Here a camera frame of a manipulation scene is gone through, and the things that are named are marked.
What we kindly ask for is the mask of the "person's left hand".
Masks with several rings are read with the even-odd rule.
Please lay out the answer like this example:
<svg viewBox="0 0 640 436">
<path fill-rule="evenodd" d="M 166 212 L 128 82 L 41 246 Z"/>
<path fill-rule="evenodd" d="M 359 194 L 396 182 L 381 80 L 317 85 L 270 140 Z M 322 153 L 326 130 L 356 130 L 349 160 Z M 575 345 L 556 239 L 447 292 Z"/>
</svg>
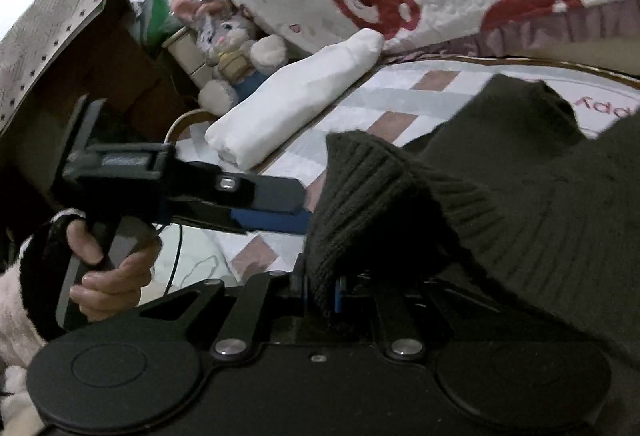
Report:
<svg viewBox="0 0 640 436">
<path fill-rule="evenodd" d="M 102 260 L 98 241 L 81 219 L 73 220 L 66 230 L 67 244 L 81 261 L 96 266 Z M 153 237 L 137 252 L 131 253 L 114 270 L 89 271 L 68 292 L 70 301 L 90 321 L 102 321 L 134 309 L 142 289 L 152 280 L 152 268 L 160 255 L 162 241 Z"/>
</svg>

